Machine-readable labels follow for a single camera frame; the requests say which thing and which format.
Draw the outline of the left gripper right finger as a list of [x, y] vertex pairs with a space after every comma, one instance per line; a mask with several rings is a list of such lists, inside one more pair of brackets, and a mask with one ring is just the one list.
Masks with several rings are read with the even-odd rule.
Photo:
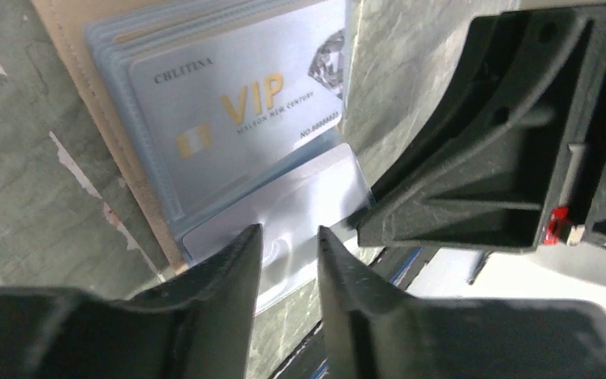
[[606, 312], [563, 299], [417, 298], [320, 227], [334, 378], [606, 378]]

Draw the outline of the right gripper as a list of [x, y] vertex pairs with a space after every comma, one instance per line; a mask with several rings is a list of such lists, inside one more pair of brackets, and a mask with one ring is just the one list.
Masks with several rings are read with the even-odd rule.
[[362, 247], [606, 250], [606, 5], [475, 18], [437, 108], [373, 193]]

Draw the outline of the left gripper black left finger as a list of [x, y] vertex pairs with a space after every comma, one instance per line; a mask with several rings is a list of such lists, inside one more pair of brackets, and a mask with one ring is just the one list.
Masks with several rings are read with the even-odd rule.
[[242, 378], [263, 232], [129, 300], [0, 287], [0, 378]]

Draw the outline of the silver VIP credit card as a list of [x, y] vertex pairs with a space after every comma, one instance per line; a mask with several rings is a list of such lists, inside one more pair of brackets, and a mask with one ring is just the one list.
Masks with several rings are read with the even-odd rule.
[[175, 218], [269, 169], [342, 113], [346, 6], [268, 4], [127, 64], [144, 164]]

